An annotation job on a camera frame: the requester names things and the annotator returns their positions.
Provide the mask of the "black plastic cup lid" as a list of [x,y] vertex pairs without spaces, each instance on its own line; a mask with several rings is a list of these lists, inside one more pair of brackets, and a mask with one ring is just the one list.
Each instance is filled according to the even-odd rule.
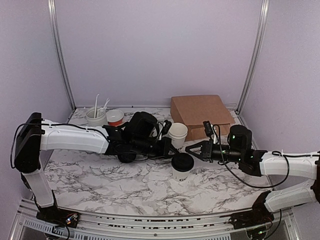
[[187,153],[178,153],[171,159],[171,166],[179,172],[188,172],[194,167],[194,159]]

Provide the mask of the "white paper coffee cup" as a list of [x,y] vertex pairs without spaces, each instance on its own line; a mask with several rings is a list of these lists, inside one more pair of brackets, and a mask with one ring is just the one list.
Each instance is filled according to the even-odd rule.
[[187,169],[187,170],[178,170],[174,167],[172,167],[172,178],[177,181],[177,182],[184,182],[188,176],[190,175],[190,172],[191,172],[191,168],[190,169]]

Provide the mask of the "brown paper bag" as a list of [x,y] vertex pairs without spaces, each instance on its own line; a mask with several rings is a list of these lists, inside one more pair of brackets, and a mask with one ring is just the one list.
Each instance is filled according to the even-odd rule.
[[170,115],[175,123],[182,123],[187,127],[187,142],[206,138],[204,121],[219,125],[222,135],[228,135],[231,125],[235,123],[234,117],[218,95],[173,96]]

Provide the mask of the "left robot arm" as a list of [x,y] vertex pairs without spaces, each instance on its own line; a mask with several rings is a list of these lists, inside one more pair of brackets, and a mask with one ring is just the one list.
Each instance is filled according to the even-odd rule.
[[132,163],[137,156],[150,160],[169,159],[179,151],[166,135],[172,122],[159,122],[145,111],[138,111],[125,123],[112,126],[80,126],[44,119],[32,113],[14,133],[10,166],[17,169],[35,197],[44,215],[53,223],[63,219],[56,198],[43,172],[41,151],[75,150],[117,156],[122,163]]

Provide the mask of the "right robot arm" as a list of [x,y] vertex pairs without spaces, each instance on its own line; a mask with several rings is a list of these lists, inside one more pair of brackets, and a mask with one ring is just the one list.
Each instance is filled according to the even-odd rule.
[[285,154],[280,151],[252,149],[252,131],[243,125],[229,129],[227,144],[222,144],[214,125],[205,121],[204,130],[209,140],[187,146],[185,151],[203,162],[218,161],[226,166],[236,163],[245,174],[262,177],[283,175],[303,177],[306,181],[282,190],[265,186],[248,212],[247,219],[258,224],[267,213],[320,200],[320,153]]

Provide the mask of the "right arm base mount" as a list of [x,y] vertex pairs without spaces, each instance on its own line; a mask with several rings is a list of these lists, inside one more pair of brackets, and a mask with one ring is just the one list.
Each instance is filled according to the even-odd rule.
[[271,191],[261,193],[253,203],[251,210],[233,213],[228,222],[235,230],[272,222],[274,215],[265,206],[266,198]]

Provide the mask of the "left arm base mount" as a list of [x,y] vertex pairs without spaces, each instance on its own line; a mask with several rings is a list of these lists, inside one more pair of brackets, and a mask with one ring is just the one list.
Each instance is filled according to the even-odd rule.
[[70,228],[76,228],[80,213],[73,210],[66,210],[59,208],[56,199],[54,199],[53,205],[49,207],[41,207],[37,200],[34,203],[38,209],[36,218],[52,224],[59,224]]

